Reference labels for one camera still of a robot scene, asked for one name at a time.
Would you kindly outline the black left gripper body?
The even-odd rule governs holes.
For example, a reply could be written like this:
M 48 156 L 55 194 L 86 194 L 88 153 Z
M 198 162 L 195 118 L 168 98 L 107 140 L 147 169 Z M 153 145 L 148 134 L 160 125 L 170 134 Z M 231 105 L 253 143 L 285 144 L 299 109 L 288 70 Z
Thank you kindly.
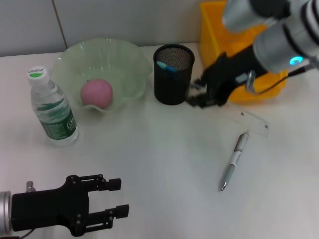
M 88 212 L 88 191 L 80 177 L 71 175 L 59 188 L 14 194 L 11 224 L 15 232 L 60 225 L 80 237 L 86 231 Z

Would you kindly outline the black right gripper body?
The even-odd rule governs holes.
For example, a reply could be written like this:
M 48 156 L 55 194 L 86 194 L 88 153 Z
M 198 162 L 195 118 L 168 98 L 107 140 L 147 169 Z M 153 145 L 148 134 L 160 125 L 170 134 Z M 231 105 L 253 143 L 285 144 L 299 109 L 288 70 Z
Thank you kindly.
M 245 82 L 237 82 L 236 78 L 250 71 L 254 71 L 256 77 L 268 73 L 258 62 L 252 46 L 231 57 L 228 57 L 225 53 L 220 55 L 216 62 L 203 72 L 203 82 L 206 83 L 206 96 L 203 106 L 223 106 L 231 93 L 245 84 Z

